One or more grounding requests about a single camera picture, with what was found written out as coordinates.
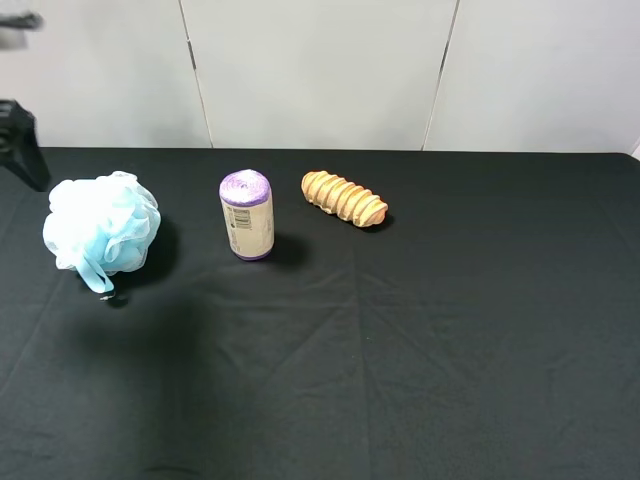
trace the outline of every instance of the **wooden dog chew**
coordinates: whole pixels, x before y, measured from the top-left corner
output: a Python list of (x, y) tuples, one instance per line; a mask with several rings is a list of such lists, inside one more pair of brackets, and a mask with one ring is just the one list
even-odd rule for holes
[(309, 172), (302, 178), (302, 193), (309, 203), (356, 227), (382, 223), (389, 209), (371, 190), (324, 170)]

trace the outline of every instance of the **white wall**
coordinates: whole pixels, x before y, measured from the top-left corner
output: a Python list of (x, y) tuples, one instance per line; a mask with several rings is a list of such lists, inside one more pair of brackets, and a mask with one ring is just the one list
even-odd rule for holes
[(183, 0), (216, 147), (422, 147), (455, 0)]
[(638, 18), (638, 0), (461, 0), (425, 148), (631, 153)]
[(210, 146), (176, 0), (27, 6), (46, 25), (0, 49), (0, 96), (36, 115), (42, 145)]

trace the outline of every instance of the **black tablecloth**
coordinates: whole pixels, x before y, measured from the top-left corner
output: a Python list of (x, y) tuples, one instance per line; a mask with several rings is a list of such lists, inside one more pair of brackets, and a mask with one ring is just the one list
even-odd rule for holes
[[(640, 478), (640, 164), (622, 155), (45, 151), (158, 199), (100, 302), (55, 269), (46, 194), (0, 171), (0, 478)], [(225, 174), (276, 246), (230, 251)], [(326, 169), (390, 205), (306, 203)]]

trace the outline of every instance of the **thread spool label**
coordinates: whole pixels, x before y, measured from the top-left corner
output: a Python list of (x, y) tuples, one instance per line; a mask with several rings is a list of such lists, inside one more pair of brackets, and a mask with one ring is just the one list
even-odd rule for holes
[(222, 210), (231, 250), (245, 258), (260, 257), (273, 247), (273, 202), (269, 199), (253, 207), (236, 207), (224, 200)]

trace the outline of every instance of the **purple spool cap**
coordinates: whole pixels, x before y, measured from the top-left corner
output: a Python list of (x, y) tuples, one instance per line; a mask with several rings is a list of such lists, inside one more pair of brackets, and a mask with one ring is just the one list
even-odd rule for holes
[[(220, 183), (220, 198), (234, 207), (255, 207), (269, 200), (271, 185), (267, 177), (255, 170), (240, 170), (230, 173)], [(271, 253), (269, 251), (257, 257), (245, 257), (238, 255), (242, 260), (260, 260)]]

